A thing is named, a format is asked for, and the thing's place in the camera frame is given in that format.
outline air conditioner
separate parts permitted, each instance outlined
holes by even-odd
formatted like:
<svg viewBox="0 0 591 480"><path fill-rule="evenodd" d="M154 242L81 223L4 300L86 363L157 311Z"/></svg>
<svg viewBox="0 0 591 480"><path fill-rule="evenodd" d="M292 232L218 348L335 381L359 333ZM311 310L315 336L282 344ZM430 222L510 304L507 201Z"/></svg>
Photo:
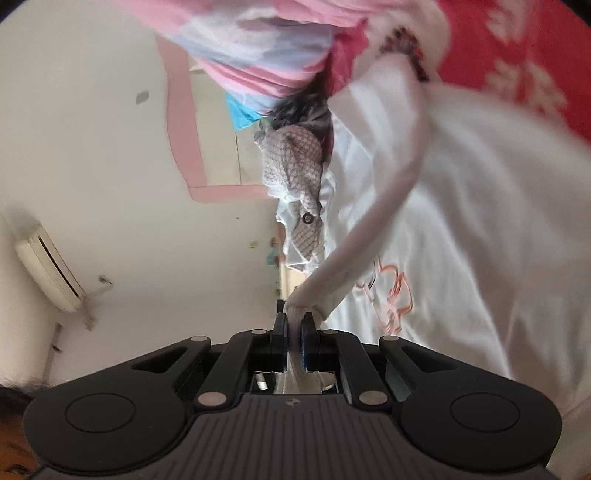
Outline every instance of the air conditioner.
<svg viewBox="0 0 591 480"><path fill-rule="evenodd" d="M42 226L15 243L18 258L45 295L63 312L82 307L84 290L68 269Z"/></svg>

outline white wall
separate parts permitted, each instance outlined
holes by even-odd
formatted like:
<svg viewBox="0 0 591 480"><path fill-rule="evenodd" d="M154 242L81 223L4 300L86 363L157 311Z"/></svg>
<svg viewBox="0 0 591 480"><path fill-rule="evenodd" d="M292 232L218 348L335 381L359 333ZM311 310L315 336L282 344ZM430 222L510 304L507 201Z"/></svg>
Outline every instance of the white wall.
<svg viewBox="0 0 591 480"><path fill-rule="evenodd" d="M0 65L0 209L17 233L41 222L86 291L115 284L94 331L66 322L55 378L272 321L276 203L191 200L151 31L106 1L28 0L0 25Z"/></svg>
<svg viewBox="0 0 591 480"><path fill-rule="evenodd" d="M58 311L29 277L0 216L0 382L41 380Z"/></svg>
<svg viewBox="0 0 591 480"><path fill-rule="evenodd" d="M196 296L158 305L111 305L96 308L100 321L92 332L80 322L65 328L51 382L61 383L151 352L194 335L224 343L237 332L270 329L275 300L266 290Z"/></svg>

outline gray plaid cloth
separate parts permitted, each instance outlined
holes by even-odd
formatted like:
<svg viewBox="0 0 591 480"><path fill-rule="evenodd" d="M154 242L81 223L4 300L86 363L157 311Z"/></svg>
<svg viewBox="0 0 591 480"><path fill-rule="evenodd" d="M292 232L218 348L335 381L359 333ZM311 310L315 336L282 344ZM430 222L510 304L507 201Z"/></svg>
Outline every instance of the gray plaid cloth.
<svg viewBox="0 0 591 480"><path fill-rule="evenodd" d="M309 260L320 242L320 178L322 146L303 127L290 125L270 133L263 143L262 178L269 195L290 204L299 211L299 221L286 241Z"/></svg>

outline orange embroidery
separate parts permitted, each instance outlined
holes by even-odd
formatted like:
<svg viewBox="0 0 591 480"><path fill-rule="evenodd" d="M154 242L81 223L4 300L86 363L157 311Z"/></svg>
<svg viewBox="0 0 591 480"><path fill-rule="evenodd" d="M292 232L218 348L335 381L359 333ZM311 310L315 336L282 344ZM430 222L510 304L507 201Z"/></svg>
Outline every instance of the orange embroidery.
<svg viewBox="0 0 591 480"><path fill-rule="evenodd" d="M405 314L411 312L413 309L413 292L410 289L410 285L408 283L407 276L404 273L400 273L400 271L396 265L382 265L382 261L380 260L379 257L378 257L378 272L380 274L382 274L384 272L393 272L394 273L394 286L392 286L392 288L389 290L388 297L386 299L386 304L388 306L386 309L386 314L388 316L387 321L382 320L382 318L379 314L379 311L378 311L378 307L376 306L375 296L372 295L372 293L369 291L369 288L365 285L365 283L355 284L355 286L357 288L362 289L365 292L365 295L367 296L368 300L374 306L375 314L378 317L378 320L380 321L380 323L382 323L386 332L389 335L396 335L398 332L400 332L400 330L402 330L402 324L401 324L402 315L405 315ZM399 298L399 296L400 296L402 286L406 286L406 290L408 290L408 295L409 295L410 299L409 299L409 302L407 305L402 306L402 307L397 307L395 305L395 302L396 302L397 298Z"/></svg>

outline white cloth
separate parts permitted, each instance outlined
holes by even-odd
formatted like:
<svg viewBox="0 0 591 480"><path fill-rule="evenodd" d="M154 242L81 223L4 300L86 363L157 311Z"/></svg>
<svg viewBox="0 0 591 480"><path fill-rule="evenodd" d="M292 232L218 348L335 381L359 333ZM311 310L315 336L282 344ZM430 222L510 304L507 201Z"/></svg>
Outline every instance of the white cloth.
<svg viewBox="0 0 591 480"><path fill-rule="evenodd" d="M329 102L327 259L288 315L313 306L318 322L330 314L327 328L375 343L398 283L398 306L413 304L399 335L549 396L564 420L550 468L564 480L589 474L591 150L478 93L422 90L409 70L384 57ZM351 289L376 269L371 295Z"/></svg>

